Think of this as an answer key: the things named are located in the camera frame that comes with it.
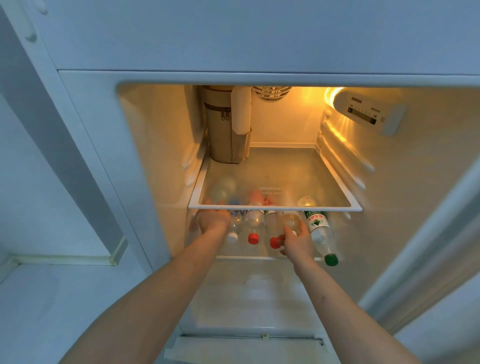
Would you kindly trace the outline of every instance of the green bottle cap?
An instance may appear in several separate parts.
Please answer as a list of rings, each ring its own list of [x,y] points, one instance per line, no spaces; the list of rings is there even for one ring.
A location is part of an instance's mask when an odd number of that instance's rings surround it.
[[[325,263],[330,267],[334,267],[338,264],[338,258],[335,254],[327,254],[325,255]]]

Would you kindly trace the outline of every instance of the forearm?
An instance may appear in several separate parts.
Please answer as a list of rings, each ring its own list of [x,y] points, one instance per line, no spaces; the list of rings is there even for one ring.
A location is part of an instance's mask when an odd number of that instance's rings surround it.
[[[296,265],[295,270],[342,364],[419,363],[313,259]]]
[[[221,246],[207,230],[174,260],[106,310],[61,363],[152,363],[185,312]]]

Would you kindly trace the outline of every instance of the hand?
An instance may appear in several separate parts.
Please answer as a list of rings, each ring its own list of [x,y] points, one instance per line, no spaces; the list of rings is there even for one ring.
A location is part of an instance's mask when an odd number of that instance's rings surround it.
[[[283,235],[278,237],[280,245],[285,246],[285,251],[280,252],[288,257],[294,266],[303,262],[313,260],[314,246],[312,237],[307,226],[301,222],[300,235],[295,235],[292,230],[285,226]]]
[[[200,210],[198,213],[198,224],[202,232],[219,230],[225,235],[230,227],[230,220],[227,210]]]

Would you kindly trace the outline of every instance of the temperature control panel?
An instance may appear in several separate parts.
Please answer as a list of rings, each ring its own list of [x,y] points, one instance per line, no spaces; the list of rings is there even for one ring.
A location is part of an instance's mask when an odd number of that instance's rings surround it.
[[[388,104],[347,88],[335,95],[333,107],[358,124],[388,136],[395,133],[406,109],[405,105]]]

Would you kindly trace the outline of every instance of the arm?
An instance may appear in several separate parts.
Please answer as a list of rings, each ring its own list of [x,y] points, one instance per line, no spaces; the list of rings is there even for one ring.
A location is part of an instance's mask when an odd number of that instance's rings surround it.
[[[358,307],[313,259],[302,222],[300,236],[284,229],[285,253],[293,263],[342,364],[418,364],[418,359]]]
[[[61,364],[154,362],[213,264],[230,214],[204,210],[199,223],[204,233],[97,318]]]

